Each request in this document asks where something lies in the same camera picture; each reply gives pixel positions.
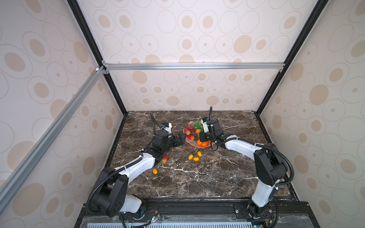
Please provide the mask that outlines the pink scalloped fruit bowl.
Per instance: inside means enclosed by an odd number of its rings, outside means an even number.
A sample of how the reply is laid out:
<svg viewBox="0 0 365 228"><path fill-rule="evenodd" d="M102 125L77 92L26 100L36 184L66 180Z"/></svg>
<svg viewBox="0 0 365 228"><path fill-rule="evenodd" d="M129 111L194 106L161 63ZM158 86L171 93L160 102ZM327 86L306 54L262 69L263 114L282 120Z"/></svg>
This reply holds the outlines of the pink scalloped fruit bowl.
<svg viewBox="0 0 365 228"><path fill-rule="evenodd" d="M199 139L199 134L195 134L194 135L194 137L195 137L195 139L194 140L189 140L187 137L186 137L186 141L190 144L190 145L192 145L192 146L195 146L195 147L198 147L198 148L205 148L205 147L201 147L201 146L198 146L197 145L197 143L196 143L196 141ZM211 145L213 145L214 144L214 142L208 142L208 146L211 146Z"/></svg>

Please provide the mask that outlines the green fake grape bunch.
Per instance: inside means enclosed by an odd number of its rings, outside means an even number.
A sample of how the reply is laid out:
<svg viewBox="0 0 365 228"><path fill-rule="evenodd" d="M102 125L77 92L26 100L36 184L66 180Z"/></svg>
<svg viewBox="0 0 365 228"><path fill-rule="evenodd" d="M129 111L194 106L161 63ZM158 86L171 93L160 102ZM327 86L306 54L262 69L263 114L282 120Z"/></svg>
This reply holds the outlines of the green fake grape bunch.
<svg viewBox="0 0 365 228"><path fill-rule="evenodd" d="M203 130L203 126L202 126L202 123L201 123L201 119L198 119L196 121L193 122L193 127L196 130Z"/></svg>

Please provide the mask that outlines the red fake grape bunch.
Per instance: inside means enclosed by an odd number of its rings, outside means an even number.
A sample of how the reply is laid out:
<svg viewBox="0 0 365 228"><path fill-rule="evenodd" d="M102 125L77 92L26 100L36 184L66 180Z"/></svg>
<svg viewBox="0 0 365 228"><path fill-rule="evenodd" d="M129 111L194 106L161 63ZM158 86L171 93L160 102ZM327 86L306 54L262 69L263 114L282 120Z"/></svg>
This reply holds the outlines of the red fake grape bunch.
<svg viewBox="0 0 365 228"><path fill-rule="evenodd" d="M192 124L188 125L187 129L190 131L191 135L195 135L195 127Z"/></svg>

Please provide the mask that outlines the red yellow-tipped fake strawberry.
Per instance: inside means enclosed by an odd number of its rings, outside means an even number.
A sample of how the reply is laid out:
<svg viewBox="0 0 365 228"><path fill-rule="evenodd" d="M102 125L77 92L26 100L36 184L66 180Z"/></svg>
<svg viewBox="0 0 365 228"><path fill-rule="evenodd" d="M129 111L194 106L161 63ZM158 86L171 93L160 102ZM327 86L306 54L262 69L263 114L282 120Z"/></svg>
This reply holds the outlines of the red yellow-tipped fake strawberry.
<svg viewBox="0 0 365 228"><path fill-rule="evenodd" d="M191 131L188 129L188 128L185 128L183 130L183 132L186 134L186 135L190 135L191 134Z"/></svg>

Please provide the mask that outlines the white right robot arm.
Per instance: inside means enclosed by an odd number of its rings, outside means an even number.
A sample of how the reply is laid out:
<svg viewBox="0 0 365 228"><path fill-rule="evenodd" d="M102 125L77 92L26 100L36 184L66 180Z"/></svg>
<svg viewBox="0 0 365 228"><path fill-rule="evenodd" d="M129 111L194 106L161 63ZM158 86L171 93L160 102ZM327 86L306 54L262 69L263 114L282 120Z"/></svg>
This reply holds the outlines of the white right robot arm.
<svg viewBox="0 0 365 228"><path fill-rule="evenodd" d="M213 136L212 133L203 131L200 132L200 141L210 141L218 147L238 152L254 160L259 181L251 204L256 208L264 208L269 203L279 187L279 181L289 170L288 161L273 143L252 143L232 134Z"/></svg>

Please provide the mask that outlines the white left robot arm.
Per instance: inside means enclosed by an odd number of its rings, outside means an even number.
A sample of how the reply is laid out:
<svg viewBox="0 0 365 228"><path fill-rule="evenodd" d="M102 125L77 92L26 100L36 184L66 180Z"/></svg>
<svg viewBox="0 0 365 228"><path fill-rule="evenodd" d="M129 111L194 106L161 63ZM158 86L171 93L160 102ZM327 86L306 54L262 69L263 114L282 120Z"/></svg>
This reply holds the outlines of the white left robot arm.
<svg viewBox="0 0 365 228"><path fill-rule="evenodd" d="M128 185L145 171L157 166L166 152L185 142L186 134L174 135L165 129L157 130L150 144L136 159L121 167L106 167L101 171L86 201L86 211L109 217L124 212L141 214L143 202L136 196L127 195Z"/></svg>

